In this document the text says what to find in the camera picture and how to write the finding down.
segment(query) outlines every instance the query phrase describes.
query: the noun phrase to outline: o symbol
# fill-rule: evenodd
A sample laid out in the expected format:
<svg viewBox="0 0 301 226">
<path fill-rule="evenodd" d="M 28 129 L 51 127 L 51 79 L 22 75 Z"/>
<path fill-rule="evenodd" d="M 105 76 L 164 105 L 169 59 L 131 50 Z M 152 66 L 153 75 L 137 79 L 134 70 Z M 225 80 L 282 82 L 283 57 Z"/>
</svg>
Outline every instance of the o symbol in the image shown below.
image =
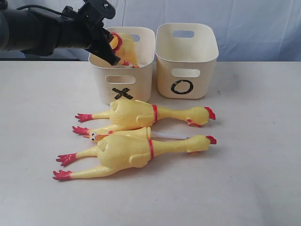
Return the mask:
<svg viewBox="0 0 301 226">
<path fill-rule="evenodd" d="M 179 92 L 179 91 L 176 91 L 176 90 L 175 90 L 175 87 L 176 87 L 180 82 L 187 82 L 187 83 L 189 83 L 189 89 L 188 89 L 187 91 L 185 91 L 185 92 Z M 190 93 L 190 92 L 193 90 L 193 84 L 192 84 L 192 82 L 189 81 L 189 80 L 178 80 L 178 81 L 176 81 L 174 84 L 172 84 L 172 86 L 171 86 L 170 89 L 171 89 L 171 91 L 172 91 L 173 93 L 175 93 L 175 94 L 188 94 L 188 93 Z"/>
</svg>

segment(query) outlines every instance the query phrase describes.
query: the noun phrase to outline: bin handle hole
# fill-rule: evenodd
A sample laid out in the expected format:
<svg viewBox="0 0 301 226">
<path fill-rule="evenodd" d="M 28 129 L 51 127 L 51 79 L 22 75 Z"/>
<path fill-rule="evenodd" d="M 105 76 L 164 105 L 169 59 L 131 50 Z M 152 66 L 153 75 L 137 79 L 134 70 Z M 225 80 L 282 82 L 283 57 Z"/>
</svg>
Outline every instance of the bin handle hole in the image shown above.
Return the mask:
<svg viewBox="0 0 301 226">
<path fill-rule="evenodd" d="M 136 78 L 131 75 L 107 75 L 105 80 L 110 84 L 134 84 Z"/>
<path fill-rule="evenodd" d="M 197 78 L 201 75 L 201 71 L 199 69 L 174 68 L 171 70 L 171 74 L 174 77 Z"/>
<path fill-rule="evenodd" d="M 173 36 L 175 38 L 193 38 L 194 31 L 174 31 Z"/>
<path fill-rule="evenodd" d="M 134 39 L 134 42 L 140 41 L 140 36 L 138 34 L 131 34 L 132 38 Z"/>
</svg>

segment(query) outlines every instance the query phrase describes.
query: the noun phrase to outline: white table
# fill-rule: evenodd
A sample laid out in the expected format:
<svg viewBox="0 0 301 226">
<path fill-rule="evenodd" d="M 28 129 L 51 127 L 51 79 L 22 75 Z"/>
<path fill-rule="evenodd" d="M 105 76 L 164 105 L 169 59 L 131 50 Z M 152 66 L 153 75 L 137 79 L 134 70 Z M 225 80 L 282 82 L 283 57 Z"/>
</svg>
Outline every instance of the white table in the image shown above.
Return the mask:
<svg viewBox="0 0 301 226">
<path fill-rule="evenodd" d="M 88 62 L 0 62 L 0 225 L 299 226 L 301 63 L 218 63 L 207 96 L 150 103 L 210 106 L 217 120 L 192 128 L 175 120 L 153 130 L 214 136 L 204 153 L 165 154 L 142 169 L 59 182 L 59 154 L 93 146 L 72 125 L 100 104 Z M 97 166 L 95 158 L 65 170 Z"/>
</svg>

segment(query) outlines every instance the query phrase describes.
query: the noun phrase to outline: white stick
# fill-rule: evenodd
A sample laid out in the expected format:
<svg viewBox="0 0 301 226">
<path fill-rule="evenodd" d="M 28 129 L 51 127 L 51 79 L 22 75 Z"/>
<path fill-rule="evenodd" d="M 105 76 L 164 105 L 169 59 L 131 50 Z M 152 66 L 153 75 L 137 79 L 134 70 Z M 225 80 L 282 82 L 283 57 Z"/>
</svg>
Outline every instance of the white stick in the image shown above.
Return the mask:
<svg viewBox="0 0 301 226">
<path fill-rule="evenodd" d="M 170 138 L 170 139 L 179 139 L 179 140 L 186 140 L 189 137 L 181 136 L 181 135 L 174 135 L 174 134 L 168 134 L 168 133 L 160 133 L 160 132 L 151 132 L 151 138 L 154 137 L 161 137 L 161 138 Z"/>
</svg>

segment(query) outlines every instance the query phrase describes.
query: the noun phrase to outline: rubber chicken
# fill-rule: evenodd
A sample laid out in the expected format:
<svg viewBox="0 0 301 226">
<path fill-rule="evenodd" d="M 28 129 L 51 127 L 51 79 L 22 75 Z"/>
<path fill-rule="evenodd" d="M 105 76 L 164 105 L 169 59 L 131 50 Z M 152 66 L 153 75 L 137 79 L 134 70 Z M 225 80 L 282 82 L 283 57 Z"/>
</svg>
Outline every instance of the rubber chicken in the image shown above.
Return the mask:
<svg viewBox="0 0 301 226">
<path fill-rule="evenodd" d="M 209 119 L 215 120 L 215 114 L 209 107 L 193 107 L 188 110 L 172 110 L 156 105 L 151 105 L 140 100 L 118 99 L 110 103 L 110 110 L 96 114 L 78 114 L 75 116 L 80 122 L 93 119 L 110 119 L 111 125 L 99 129 L 74 127 L 73 132 L 89 135 L 90 132 L 101 129 L 122 131 L 150 127 L 163 118 L 174 118 L 186 121 L 190 126 L 208 123 Z"/>
<path fill-rule="evenodd" d="M 59 155 L 56 161 L 66 166 L 76 159 L 85 156 L 96 156 L 101 166 L 92 169 L 71 172 L 53 171 L 55 180 L 70 180 L 77 178 L 106 177 L 127 168 L 141 168 L 154 157 L 170 152 L 201 152 L 209 149 L 210 144 L 216 144 L 212 136 L 196 135 L 181 141 L 156 141 L 135 136 L 111 135 L 104 137 L 97 146 L 83 152 Z"/>
<path fill-rule="evenodd" d="M 90 132 L 89 135 L 84 135 L 84 137 L 89 138 L 93 143 L 98 143 L 103 138 L 110 136 L 112 134 L 122 135 L 122 136 L 135 136 L 135 137 L 141 137 L 141 138 L 147 138 L 147 139 L 161 137 L 161 138 L 185 140 L 185 139 L 189 138 L 187 136 L 181 136 L 181 135 L 179 136 L 179 135 L 174 135 L 174 134 L 155 132 L 155 131 L 152 131 L 150 127 L 143 127 L 141 129 L 124 130 L 124 131 L 116 131 L 116 132 L 114 132 L 113 130 L 100 129 L 95 132 Z"/>
<path fill-rule="evenodd" d="M 120 58 L 122 65 L 129 66 L 132 64 L 132 68 L 138 68 L 135 43 L 132 36 L 116 32 L 111 32 L 111 35 L 113 35 L 113 39 L 110 42 L 110 46 L 115 51 L 115 55 Z"/>
</svg>

